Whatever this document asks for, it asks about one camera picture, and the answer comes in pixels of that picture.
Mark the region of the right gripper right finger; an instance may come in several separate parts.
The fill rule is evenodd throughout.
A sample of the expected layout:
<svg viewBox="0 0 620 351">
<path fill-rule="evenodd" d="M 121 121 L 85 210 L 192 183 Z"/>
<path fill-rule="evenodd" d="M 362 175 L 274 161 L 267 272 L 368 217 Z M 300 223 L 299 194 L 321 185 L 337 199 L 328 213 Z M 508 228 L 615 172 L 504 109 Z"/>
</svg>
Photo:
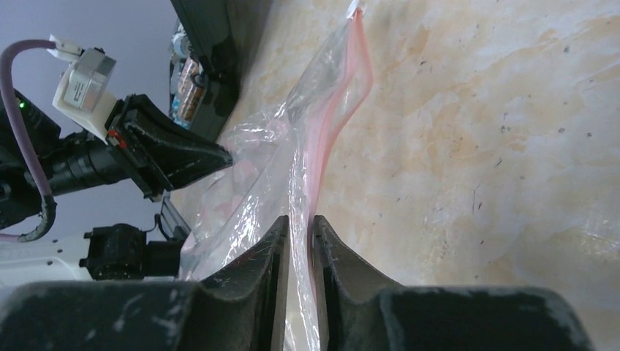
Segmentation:
<svg viewBox="0 0 620 351">
<path fill-rule="evenodd" d="M 539 287 L 405 286 L 313 223 L 329 350 L 592 350 L 572 307 Z"/>
</svg>

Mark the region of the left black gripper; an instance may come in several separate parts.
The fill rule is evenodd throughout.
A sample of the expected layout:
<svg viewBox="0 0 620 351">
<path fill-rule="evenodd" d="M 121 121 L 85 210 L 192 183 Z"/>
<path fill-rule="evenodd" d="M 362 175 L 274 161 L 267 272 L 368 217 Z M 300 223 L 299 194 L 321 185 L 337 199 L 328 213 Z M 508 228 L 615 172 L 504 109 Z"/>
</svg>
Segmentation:
<svg viewBox="0 0 620 351">
<path fill-rule="evenodd" d="M 152 202 L 233 165 L 228 150 L 172 122 L 145 94 L 117 100 L 105 130 L 108 151 Z"/>
</svg>

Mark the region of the black poker chip case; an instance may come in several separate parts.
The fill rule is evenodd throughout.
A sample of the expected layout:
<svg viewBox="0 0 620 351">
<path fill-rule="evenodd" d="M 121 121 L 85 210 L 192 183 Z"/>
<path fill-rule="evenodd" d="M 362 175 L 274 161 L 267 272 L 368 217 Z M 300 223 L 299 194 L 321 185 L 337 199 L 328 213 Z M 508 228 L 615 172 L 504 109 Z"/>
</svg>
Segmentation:
<svg viewBox="0 0 620 351">
<path fill-rule="evenodd" d="M 172 1 L 169 117 L 215 141 L 239 98 L 238 51 L 226 1 Z"/>
</svg>

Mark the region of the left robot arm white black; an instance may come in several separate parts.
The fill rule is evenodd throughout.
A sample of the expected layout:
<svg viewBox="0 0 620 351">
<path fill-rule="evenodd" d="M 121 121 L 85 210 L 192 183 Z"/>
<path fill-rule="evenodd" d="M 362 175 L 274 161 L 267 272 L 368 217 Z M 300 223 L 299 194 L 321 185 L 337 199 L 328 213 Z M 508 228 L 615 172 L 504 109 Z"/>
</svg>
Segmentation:
<svg viewBox="0 0 620 351">
<path fill-rule="evenodd" d="M 15 100 L 26 130 L 17 136 L 1 107 L 1 228 L 32 216 L 39 224 L 30 233 L 1 235 L 1 285 L 176 276 L 189 234 L 180 219 L 164 227 L 162 215 L 155 216 L 160 241 L 124 223 L 50 240 L 57 199 L 130 180 L 146 199 L 166 202 L 170 192 L 229 167 L 230 152 L 174 124 L 145 95 L 114 99 L 104 110 L 102 137 L 87 130 L 62 137 L 23 94 L 16 92 Z M 31 143 L 32 160 L 19 139 Z"/>
</svg>

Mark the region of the clear pink-dotted zip bag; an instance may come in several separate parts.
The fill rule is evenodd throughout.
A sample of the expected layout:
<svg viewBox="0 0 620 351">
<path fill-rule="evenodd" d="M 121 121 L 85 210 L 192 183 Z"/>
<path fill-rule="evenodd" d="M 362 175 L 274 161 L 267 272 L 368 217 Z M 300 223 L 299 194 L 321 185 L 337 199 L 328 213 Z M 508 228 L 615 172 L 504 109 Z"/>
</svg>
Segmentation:
<svg viewBox="0 0 620 351">
<path fill-rule="evenodd" d="M 283 103 L 221 136 L 234 164 L 208 178 L 181 250 L 181 279 L 204 279 L 256 244 L 277 217 L 286 216 L 286 350 L 321 350 L 325 344 L 309 235 L 333 144 L 373 84 L 365 8 L 362 1 L 350 3 L 346 20 L 316 51 Z"/>
</svg>

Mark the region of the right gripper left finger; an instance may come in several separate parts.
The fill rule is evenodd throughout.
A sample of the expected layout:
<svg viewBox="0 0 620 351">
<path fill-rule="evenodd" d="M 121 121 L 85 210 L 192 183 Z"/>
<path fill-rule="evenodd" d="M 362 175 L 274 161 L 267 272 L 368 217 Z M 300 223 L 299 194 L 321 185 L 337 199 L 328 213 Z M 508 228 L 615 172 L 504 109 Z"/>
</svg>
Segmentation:
<svg viewBox="0 0 620 351">
<path fill-rule="evenodd" d="M 280 350 L 288 218 L 200 282 L 37 282 L 1 307 L 3 350 Z"/>
</svg>

